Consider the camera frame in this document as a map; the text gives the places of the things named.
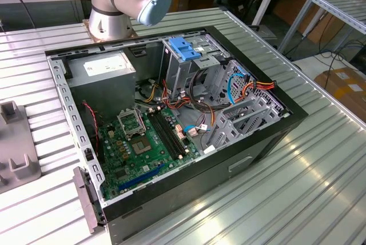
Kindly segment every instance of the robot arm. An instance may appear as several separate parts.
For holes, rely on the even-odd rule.
[[[172,0],[91,0],[89,29],[93,36],[106,41],[123,39],[131,32],[130,17],[151,26],[168,12]]]

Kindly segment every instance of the blue pci slot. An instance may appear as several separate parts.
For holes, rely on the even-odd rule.
[[[159,165],[154,170],[151,170],[151,171],[147,172],[146,174],[140,175],[140,176],[138,176],[138,177],[136,177],[136,178],[134,178],[134,179],[132,179],[130,181],[127,181],[126,183],[124,183],[122,185],[119,185],[118,186],[118,189],[120,191],[122,191],[122,190],[127,189],[127,188],[129,188],[131,186],[136,185],[139,182],[144,181],[147,178],[151,178],[151,177],[157,175],[160,172],[160,169],[164,167],[164,165],[165,164]]]

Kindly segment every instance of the motherboard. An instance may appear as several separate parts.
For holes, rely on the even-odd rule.
[[[199,155],[169,108],[146,113],[127,111],[118,120],[100,127],[99,132],[106,200],[143,186]]]

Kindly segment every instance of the blue drive bay latch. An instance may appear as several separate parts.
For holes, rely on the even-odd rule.
[[[169,43],[175,52],[181,56],[183,61],[190,61],[202,57],[202,55],[194,51],[192,45],[182,37],[171,38]]]

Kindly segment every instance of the slotted aluminum table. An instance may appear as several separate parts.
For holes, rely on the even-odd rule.
[[[366,238],[365,124],[229,12],[167,15],[139,35],[215,25],[309,114],[260,163],[125,244],[356,244]],[[72,182],[78,157],[46,49],[91,43],[83,25],[0,35],[0,100],[25,105],[40,179],[0,194],[0,244],[110,244],[90,235]]]
[[[279,52],[282,53],[285,50],[298,26],[314,4],[318,5],[321,9],[304,31],[304,35],[307,35],[313,29],[320,17],[324,14],[324,11],[331,13],[362,34],[366,34],[366,0],[307,0],[281,42]],[[349,33],[336,45],[335,50],[343,44]]]

